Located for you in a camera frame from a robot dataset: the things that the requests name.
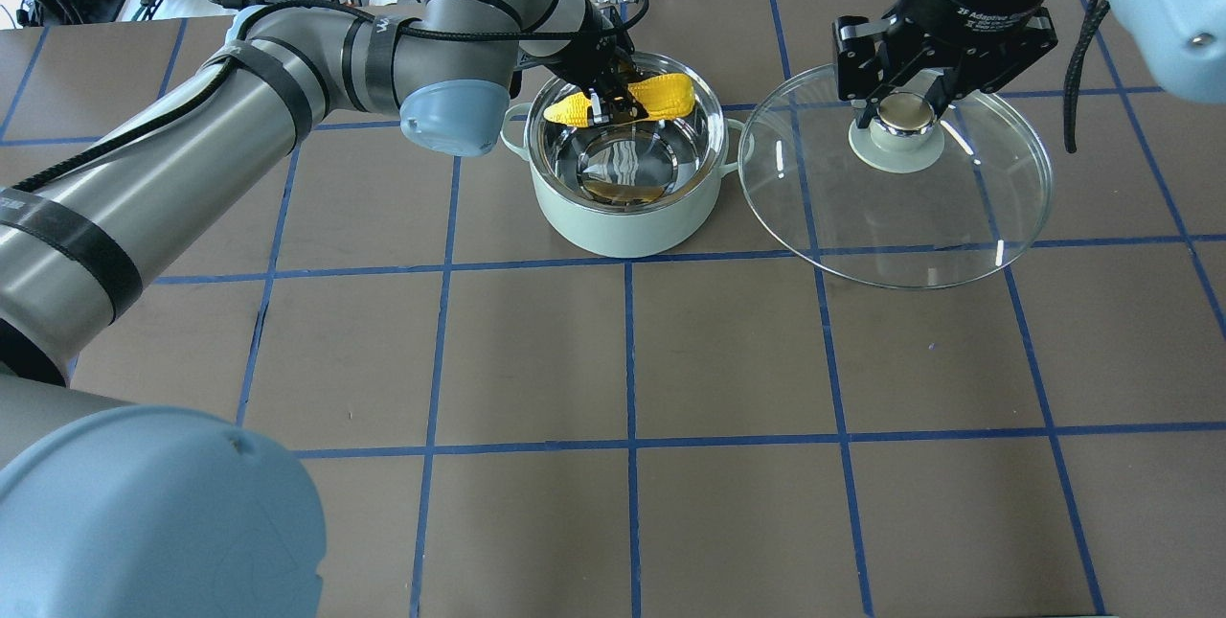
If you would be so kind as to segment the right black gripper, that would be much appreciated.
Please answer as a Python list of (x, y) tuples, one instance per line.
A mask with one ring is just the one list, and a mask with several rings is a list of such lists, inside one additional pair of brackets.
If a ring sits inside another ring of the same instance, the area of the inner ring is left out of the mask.
[(935, 125), (958, 99), (1003, 88), (1056, 45), (1041, 0), (897, 0), (883, 18), (832, 21), (832, 74), (863, 130), (890, 91), (924, 71)]

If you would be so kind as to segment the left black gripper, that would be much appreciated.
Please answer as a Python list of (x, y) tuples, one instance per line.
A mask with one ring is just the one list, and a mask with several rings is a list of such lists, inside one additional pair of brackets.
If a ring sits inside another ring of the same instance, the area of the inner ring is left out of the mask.
[(585, 18), (577, 37), (560, 50), (560, 78), (588, 93), (586, 128), (600, 128), (612, 120), (604, 97), (613, 97), (614, 121), (644, 121), (649, 116), (631, 90), (647, 81), (649, 74), (638, 72), (631, 52), (625, 48), (629, 38), (607, 34), (612, 28), (608, 20)]

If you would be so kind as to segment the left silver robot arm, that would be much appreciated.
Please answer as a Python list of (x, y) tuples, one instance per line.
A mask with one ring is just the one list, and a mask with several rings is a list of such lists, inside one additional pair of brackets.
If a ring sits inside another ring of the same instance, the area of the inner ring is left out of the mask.
[(493, 148), (537, 63), (596, 121), (641, 119), (631, 18), (591, 0), (321, 0), (242, 11), (199, 72), (2, 190), (2, 614), (314, 617), (326, 521), (293, 452), (177, 405), (76, 391), (67, 363), (333, 110)]

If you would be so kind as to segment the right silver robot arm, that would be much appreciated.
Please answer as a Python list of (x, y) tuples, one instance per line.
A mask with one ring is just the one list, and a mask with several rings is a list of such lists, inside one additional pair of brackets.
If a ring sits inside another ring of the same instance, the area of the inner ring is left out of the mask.
[[(867, 161), (915, 154), (953, 102), (1019, 77), (1058, 43), (1046, 1), (897, 0), (883, 18), (837, 18), (836, 93), (857, 104), (853, 150)], [(1108, 15), (1162, 88), (1188, 102), (1224, 102), (1224, 0), (1089, 0), (1063, 85), (1067, 150), (1076, 151), (1084, 59)]]

